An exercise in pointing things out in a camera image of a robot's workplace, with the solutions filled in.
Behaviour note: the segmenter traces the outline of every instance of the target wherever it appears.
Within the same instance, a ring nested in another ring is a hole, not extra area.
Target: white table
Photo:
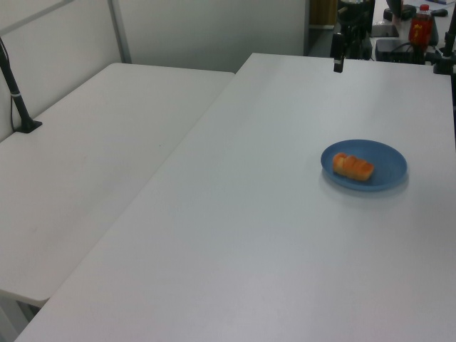
[[[113,64],[0,144],[0,294],[53,295],[233,74]]]
[[[408,181],[332,184],[351,138]],[[454,341],[455,203],[448,77],[253,55],[17,342]]]

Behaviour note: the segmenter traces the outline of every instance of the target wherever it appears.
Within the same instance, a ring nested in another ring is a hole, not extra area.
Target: black stand
[[[456,37],[456,11],[453,11],[450,29],[445,34],[445,47],[443,56],[438,53],[427,53],[426,60],[434,63],[434,73],[439,75],[453,74],[453,66],[456,65],[456,56],[453,53]]]
[[[24,100],[22,99],[21,92],[19,91],[16,80],[14,79],[13,72],[11,71],[11,67],[9,65],[9,59],[3,46],[0,46],[0,68],[5,77],[11,96],[13,97],[14,103],[16,104],[19,115],[21,116],[22,124],[16,131],[21,133],[30,133],[41,126],[42,123],[39,121],[33,121],[30,118]]]

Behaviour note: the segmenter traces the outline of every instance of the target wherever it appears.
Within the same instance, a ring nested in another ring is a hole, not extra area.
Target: white floor
[[[0,296],[0,342],[16,340],[33,314],[27,312],[27,316],[28,319],[16,301]]]

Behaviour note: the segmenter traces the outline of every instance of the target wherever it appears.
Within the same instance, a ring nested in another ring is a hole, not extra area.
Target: red bottle
[[[429,12],[429,5],[421,5],[419,12],[412,19],[408,40],[413,46],[426,51],[430,41],[432,31],[432,17]]]

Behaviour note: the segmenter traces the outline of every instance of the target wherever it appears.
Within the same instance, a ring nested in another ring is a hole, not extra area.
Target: pastry
[[[372,164],[354,155],[340,152],[333,158],[334,172],[352,180],[360,180],[362,182],[368,180],[372,175],[373,169],[374,166]]]

